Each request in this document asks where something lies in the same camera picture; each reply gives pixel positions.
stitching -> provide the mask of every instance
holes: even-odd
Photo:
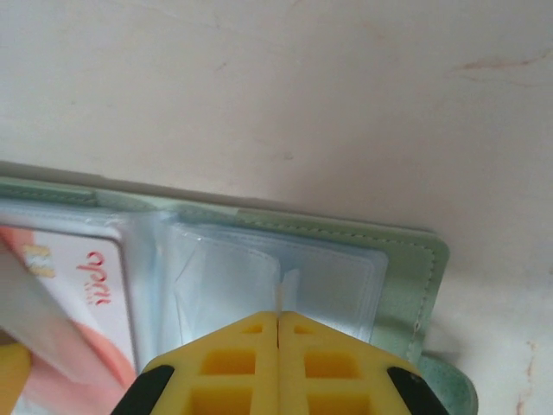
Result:
[[[350,238],[360,238],[360,239],[366,239],[366,240],[372,240],[375,242],[382,242],[385,244],[397,244],[397,245],[407,245],[407,246],[415,246],[417,248],[421,248],[424,251],[429,251],[431,255],[431,261],[430,261],[430,267],[429,267],[429,276],[426,280],[426,283],[424,285],[423,289],[423,297],[421,298],[421,303],[419,305],[418,312],[416,313],[416,320],[415,324],[413,325],[413,333],[411,335],[409,344],[407,346],[407,359],[412,359],[413,354],[413,346],[415,343],[416,334],[421,328],[421,319],[423,318],[423,309],[426,305],[426,302],[428,301],[428,294],[429,294],[429,287],[430,283],[432,282],[432,278],[434,277],[435,272],[435,264],[436,264],[436,258],[435,258],[435,251],[432,248],[429,248],[422,244],[417,244],[415,242],[404,242],[402,240],[396,240],[396,239],[386,239],[386,238],[375,238],[373,236],[368,236],[363,233],[349,233],[349,232],[337,232],[337,231],[328,231],[327,229],[320,229],[319,227],[296,227],[292,225],[283,225],[283,224],[277,224],[277,223],[270,223],[270,222],[264,222],[261,220],[245,220],[241,218],[237,218],[237,222],[241,222],[246,225],[253,225],[257,227],[272,227],[276,229],[289,229],[289,230],[296,230],[296,231],[306,231],[311,233],[322,233],[327,235],[337,235],[337,236],[347,236]]]
[[[42,192],[29,192],[24,190],[13,190],[11,188],[0,189],[0,193],[7,193],[9,195],[20,195],[20,196],[38,196],[46,197],[49,199],[59,199],[62,201],[81,201],[83,203],[94,202],[93,197],[80,197],[80,196],[66,196],[66,195],[53,195],[51,193],[42,193]]]

white wall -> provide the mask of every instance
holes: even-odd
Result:
[[[0,19],[2,160],[434,229],[452,260],[429,348],[480,413],[547,413],[550,0],[4,0]]]

card holder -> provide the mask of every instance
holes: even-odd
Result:
[[[383,253],[225,226],[174,224],[168,234],[159,353],[263,310],[370,341]]]
[[[277,258],[282,308],[369,342],[388,258],[374,249],[230,227],[203,227],[212,237]]]

white surface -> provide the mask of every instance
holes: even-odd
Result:
[[[549,413],[550,0],[0,8],[4,161],[432,228],[429,348],[481,414]]]

yellow clip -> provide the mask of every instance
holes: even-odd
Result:
[[[31,370],[31,355],[18,343],[0,346],[0,413],[11,413]]]

